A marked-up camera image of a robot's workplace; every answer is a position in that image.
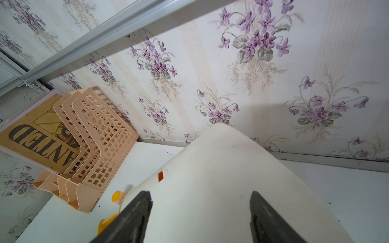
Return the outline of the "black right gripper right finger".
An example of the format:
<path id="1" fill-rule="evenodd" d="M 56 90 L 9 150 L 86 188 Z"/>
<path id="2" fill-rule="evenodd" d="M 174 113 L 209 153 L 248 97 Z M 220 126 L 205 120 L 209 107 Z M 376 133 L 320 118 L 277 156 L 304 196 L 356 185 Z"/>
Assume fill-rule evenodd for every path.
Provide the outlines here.
<path id="1" fill-rule="evenodd" d="M 305 240 L 257 191 L 250 197 L 250 229 L 255 243 L 304 243 Z"/>

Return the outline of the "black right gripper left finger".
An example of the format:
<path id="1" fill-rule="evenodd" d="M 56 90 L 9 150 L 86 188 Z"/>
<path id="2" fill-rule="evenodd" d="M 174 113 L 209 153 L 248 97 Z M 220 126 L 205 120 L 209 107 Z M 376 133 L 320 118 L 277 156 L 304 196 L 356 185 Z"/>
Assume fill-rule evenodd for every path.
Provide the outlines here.
<path id="1" fill-rule="evenodd" d="M 150 192 L 141 191 L 117 218 L 95 239 L 93 243 L 142 243 L 153 201 Z"/>

